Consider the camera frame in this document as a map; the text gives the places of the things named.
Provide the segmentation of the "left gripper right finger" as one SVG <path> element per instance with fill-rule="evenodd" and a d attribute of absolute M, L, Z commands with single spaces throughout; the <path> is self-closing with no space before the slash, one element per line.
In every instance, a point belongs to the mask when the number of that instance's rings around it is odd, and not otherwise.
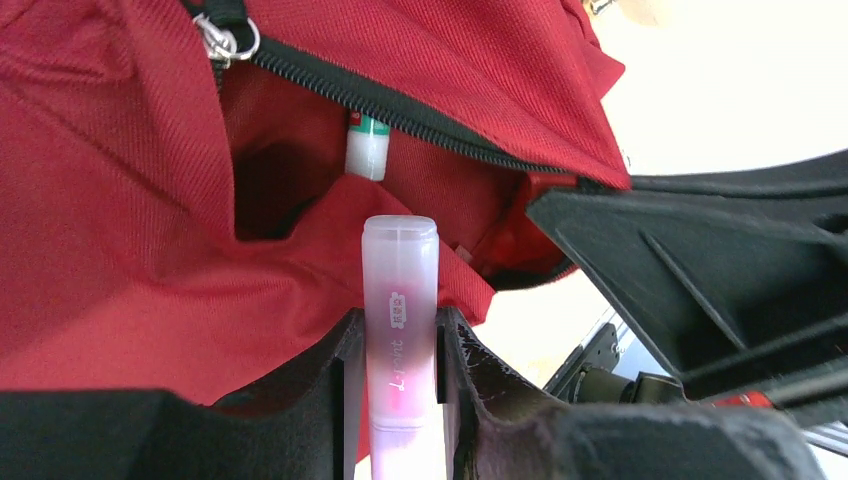
<path fill-rule="evenodd" d="M 456 308 L 436 317 L 451 479 L 820 479 L 782 415 L 692 404 L 565 403 L 522 377 Z"/>

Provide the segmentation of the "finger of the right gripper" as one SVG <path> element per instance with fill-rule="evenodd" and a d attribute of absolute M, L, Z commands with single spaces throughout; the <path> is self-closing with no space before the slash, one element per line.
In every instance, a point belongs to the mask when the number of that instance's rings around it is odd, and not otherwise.
<path fill-rule="evenodd" d="M 847 152 L 768 168 L 687 175 L 640 175 L 632 189 L 744 199 L 810 199 L 847 194 Z"/>

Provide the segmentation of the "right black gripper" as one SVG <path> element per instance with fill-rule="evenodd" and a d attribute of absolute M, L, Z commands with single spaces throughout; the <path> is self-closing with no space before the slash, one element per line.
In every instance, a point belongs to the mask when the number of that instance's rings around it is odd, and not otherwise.
<path fill-rule="evenodd" d="M 678 378 L 618 375 L 618 402 L 847 421 L 845 197 L 563 190 L 528 214 Z"/>

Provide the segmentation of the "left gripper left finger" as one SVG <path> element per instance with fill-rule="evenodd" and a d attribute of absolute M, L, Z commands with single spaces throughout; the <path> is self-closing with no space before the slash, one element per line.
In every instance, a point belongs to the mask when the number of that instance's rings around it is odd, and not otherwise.
<path fill-rule="evenodd" d="M 5 479 L 350 479 L 364 319 L 205 406 L 166 390 L 5 392 Z"/>

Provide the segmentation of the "pink highlighter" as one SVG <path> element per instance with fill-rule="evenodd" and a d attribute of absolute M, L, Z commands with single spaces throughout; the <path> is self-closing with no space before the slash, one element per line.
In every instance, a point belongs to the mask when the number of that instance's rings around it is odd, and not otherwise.
<path fill-rule="evenodd" d="M 378 215 L 362 234 L 371 475 L 440 479 L 435 438 L 439 236 L 435 222 Z"/>

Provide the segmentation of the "red backpack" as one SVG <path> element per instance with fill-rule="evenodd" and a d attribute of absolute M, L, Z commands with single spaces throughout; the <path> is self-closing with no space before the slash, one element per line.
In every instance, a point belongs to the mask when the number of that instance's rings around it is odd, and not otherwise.
<path fill-rule="evenodd" d="M 1 396 L 212 405 L 361 307 L 376 215 L 436 222 L 438 301 L 481 323 L 574 268 L 531 201 L 629 186 L 624 71 L 577 1 L 3 2 Z"/>

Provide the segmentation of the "green glue stick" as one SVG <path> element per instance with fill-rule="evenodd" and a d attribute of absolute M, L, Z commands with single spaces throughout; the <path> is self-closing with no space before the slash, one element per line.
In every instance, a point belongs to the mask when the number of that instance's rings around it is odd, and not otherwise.
<path fill-rule="evenodd" d="M 348 121 L 345 172 L 375 182 L 385 178 L 390 127 L 357 111 Z"/>

